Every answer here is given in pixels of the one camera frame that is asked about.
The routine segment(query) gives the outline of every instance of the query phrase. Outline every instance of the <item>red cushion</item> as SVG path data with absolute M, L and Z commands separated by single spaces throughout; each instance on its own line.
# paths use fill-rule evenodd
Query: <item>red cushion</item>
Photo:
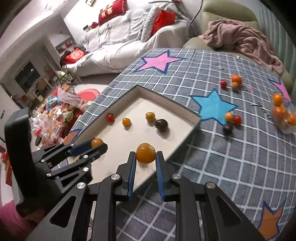
M 85 55 L 86 52 L 80 50 L 79 48 L 76 48 L 71 54 L 65 57 L 63 63 L 67 62 L 67 64 L 74 64 Z
M 107 22 L 111 18 L 126 13 L 126 0 L 117 0 L 110 3 L 104 9 L 101 9 L 99 15 L 99 25 Z
M 162 27 L 174 24 L 175 18 L 176 14 L 174 12 L 166 12 L 165 10 L 161 10 L 158 18 L 154 22 L 151 36 L 153 36 Z

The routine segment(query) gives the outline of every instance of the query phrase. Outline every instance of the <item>sofa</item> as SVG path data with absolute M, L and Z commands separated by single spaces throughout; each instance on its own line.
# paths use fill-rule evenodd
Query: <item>sofa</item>
M 197 16 L 197 31 L 199 35 L 204 34 L 208 27 L 209 21 L 215 20 L 224 20 L 224 19 L 234 19 L 244 22 L 245 24 L 255 28 L 258 31 L 261 31 L 258 20 L 255 14 L 247 7 L 228 0 L 204 0 L 202 9 Z M 194 48 L 197 50 L 208 50 L 208 51 L 223 51 L 228 54 L 238 55 L 239 57 L 249 60 L 255 63 L 254 60 L 249 57 L 236 52 L 230 52 L 222 48 L 211 48 L 207 46 L 206 43 L 199 37 L 194 37 L 189 39 L 184 45 L 183 48 Z M 294 83 L 292 81 L 291 75 L 289 72 L 284 69 L 284 72 L 280 75 L 287 91 L 290 93 L 293 89 Z

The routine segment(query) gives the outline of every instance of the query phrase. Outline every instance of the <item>orange star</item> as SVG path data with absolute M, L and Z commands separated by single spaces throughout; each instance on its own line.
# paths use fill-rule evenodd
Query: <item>orange star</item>
M 271 239 L 280 233 L 279 219 L 283 213 L 286 200 L 274 212 L 269 205 L 263 201 L 261 222 L 258 231 L 262 234 L 265 240 Z
M 65 138 L 65 140 L 64 140 L 64 144 L 65 144 L 65 145 L 70 144 L 70 143 L 72 142 L 72 140 L 74 140 L 74 139 L 78 136 L 78 134 L 79 134 L 81 131 L 82 131 L 82 129 L 76 129 L 76 130 L 71 131 L 71 132 L 67 135 L 67 137 Z

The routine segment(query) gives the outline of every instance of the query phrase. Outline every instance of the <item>metal screw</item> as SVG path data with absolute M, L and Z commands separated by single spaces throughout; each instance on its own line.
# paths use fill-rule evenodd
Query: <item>metal screw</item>
M 181 179 L 181 175 L 180 174 L 178 174 L 178 173 L 175 173 L 175 174 L 173 174 L 173 179 Z
M 212 183 L 212 182 L 207 183 L 207 188 L 214 189 L 215 186 L 216 186 L 215 183 Z
M 85 188 L 85 183 L 78 183 L 78 184 L 77 184 L 77 188 L 78 188 L 78 189 L 83 189 L 83 188 Z
M 111 176 L 111 179 L 112 180 L 118 180 L 120 178 L 120 175 L 119 174 L 113 174 L 112 176 Z

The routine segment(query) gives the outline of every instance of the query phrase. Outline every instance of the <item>blue plaid tablecloth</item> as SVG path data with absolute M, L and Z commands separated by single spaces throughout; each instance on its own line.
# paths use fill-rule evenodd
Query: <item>blue plaid tablecloth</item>
M 216 183 L 256 227 L 260 225 L 264 202 L 272 211 L 283 205 L 278 221 L 280 231 L 296 203 L 295 134 L 283 134 L 267 117 L 268 111 L 250 106 L 262 102 L 265 109 L 271 109 L 271 97 L 279 90 L 268 79 L 278 81 L 278 77 L 257 64 L 223 52 L 161 48 L 145 56 L 158 56 L 167 50 L 170 56 L 184 59 L 170 63 L 166 74 L 152 68 L 135 72 L 144 64 L 142 58 L 137 59 L 101 93 L 73 130 L 91 125 L 134 85 L 158 92 L 196 112 L 200 107 L 190 95 L 207 96 L 216 89 L 222 100 L 238 106 L 233 113 L 242 116 L 243 124 L 227 139 L 217 121 L 201 122 L 197 135 L 171 163 L 176 172 L 191 181 Z M 233 74 L 243 78 L 248 91 L 221 89 L 219 81 L 229 80 Z M 147 188 L 136 191 L 129 203 L 117 207 L 118 240 L 174 240 L 175 204 L 161 201 L 156 183 L 145 185 Z

